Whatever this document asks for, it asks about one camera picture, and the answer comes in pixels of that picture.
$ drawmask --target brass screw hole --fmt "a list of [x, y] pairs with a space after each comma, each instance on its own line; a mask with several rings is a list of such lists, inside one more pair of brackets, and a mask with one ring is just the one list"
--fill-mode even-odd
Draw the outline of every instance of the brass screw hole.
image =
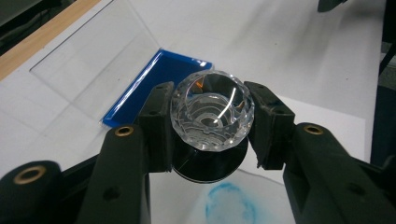
[[43, 176], [46, 171], [46, 167], [42, 165], [26, 168], [14, 177], [14, 183], [17, 185], [25, 185], [35, 182], [37, 179]]
[[133, 133], [134, 129], [132, 127], [120, 127], [116, 130], [116, 136], [123, 137], [128, 136], [129, 134]]
[[314, 126], [314, 125], [306, 125], [304, 127], [304, 130], [308, 133], [312, 133], [312, 134], [323, 134], [323, 130], [321, 128], [319, 128], [318, 126]]

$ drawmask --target clear glass object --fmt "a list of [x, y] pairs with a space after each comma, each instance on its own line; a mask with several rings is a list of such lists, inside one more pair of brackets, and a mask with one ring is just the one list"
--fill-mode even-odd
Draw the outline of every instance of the clear glass object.
[[237, 146], [254, 119], [248, 88], [235, 76], [205, 70], [186, 77], [171, 102], [172, 125], [184, 142], [202, 151]]

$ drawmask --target white table surface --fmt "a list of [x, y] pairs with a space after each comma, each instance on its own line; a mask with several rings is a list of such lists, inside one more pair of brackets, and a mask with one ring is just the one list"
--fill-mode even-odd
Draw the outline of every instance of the white table surface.
[[[0, 175], [36, 160], [66, 169], [99, 152], [106, 133], [99, 120], [83, 118], [31, 69], [108, 2], [0, 82]], [[349, 0], [322, 14], [311, 0], [131, 3], [160, 47], [267, 86], [296, 113], [296, 122], [323, 125], [352, 156], [370, 159], [384, 0]], [[282, 182], [281, 172], [255, 167], [250, 150], [241, 168]]]

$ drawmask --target blue tray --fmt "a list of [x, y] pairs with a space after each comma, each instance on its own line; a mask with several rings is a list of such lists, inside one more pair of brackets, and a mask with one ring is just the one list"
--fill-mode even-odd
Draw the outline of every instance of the blue tray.
[[212, 68], [212, 63], [159, 49], [117, 102], [102, 118], [109, 127], [133, 123], [151, 89], [163, 82], [175, 86], [191, 73]]

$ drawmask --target faceted glass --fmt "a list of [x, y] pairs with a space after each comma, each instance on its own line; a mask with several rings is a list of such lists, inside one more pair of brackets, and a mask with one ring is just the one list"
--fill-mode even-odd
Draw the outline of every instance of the faceted glass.
[[205, 70], [186, 77], [171, 102], [172, 125], [184, 142], [202, 151], [238, 145], [254, 119], [248, 88], [235, 76]]

